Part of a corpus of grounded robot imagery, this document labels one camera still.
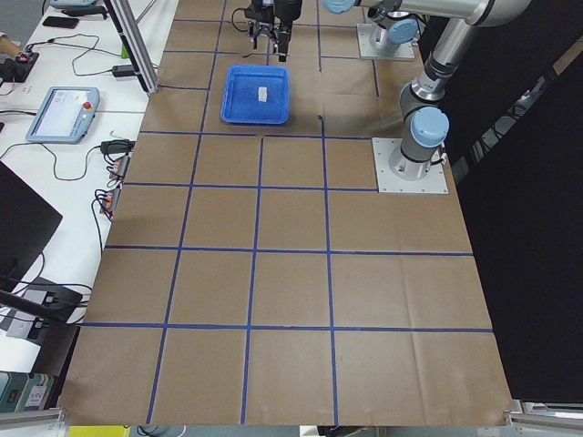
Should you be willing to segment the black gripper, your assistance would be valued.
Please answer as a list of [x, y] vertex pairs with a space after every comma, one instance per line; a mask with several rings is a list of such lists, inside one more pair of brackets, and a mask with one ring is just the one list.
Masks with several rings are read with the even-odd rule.
[[278, 27], [278, 57], [285, 63], [288, 56], [288, 44], [292, 37], [292, 25], [302, 13], [302, 0], [276, 0], [275, 16], [280, 19]]
[[258, 48], [259, 36], [267, 36], [273, 41], [273, 54], [280, 53], [280, 38], [275, 27], [275, 1], [251, 0], [245, 9], [248, 20], [248, 36], [253, 49]]

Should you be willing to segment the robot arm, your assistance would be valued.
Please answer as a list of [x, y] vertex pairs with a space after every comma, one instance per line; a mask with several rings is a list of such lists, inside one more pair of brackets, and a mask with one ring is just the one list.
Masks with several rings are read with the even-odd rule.
[[448, 17], [424, 71], [404, 86], [400, 107], [404, 120], [401, 145], [389, 157], [389, 167], [399, 178], [423, 179], [432, 166], [432, 156], [441, 147], [449, 129], [447, 115], [437, 108], [445, 86], [459, 66], [479, 26], [504, 25], [522, 14], [528, 1], [326, 1], [324, 7], [342, 14], [353, 7], [382, 6], [391, 13], [407, 12]]
[[[376, 48], [400, 46], [411, 42], [419, 32], [419, 25], [414, 15], [398, 12], [387, 1], [324, 1], [324, 7], [332, 14], [342, 14], [352, 7], [366, 7], [367, 16], [372, 21], [371, 44]], [[287, 60], [289, 45], [292, 40], [293, 24], [302, 15], [303, 1], [251, 1], [242, 8], [247, 21], [245, 33], [257, 48], [260, 36], [265, 36], [272, 45], [272, 51], [281, 62]]]

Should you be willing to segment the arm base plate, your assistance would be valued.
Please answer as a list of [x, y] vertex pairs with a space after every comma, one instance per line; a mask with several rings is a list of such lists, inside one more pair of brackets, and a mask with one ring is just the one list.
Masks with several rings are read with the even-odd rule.
[[448, 187], [439, 150], [425, 163], [408, 160], [401, 138], [372, 139], [377, 189], [382, 194], [446, 195]]
[[413, 61], [412, 41], [416, 26], [412, 22], [382, 28], [377, 24], [359, 24], [357, 37], [362, 59]]

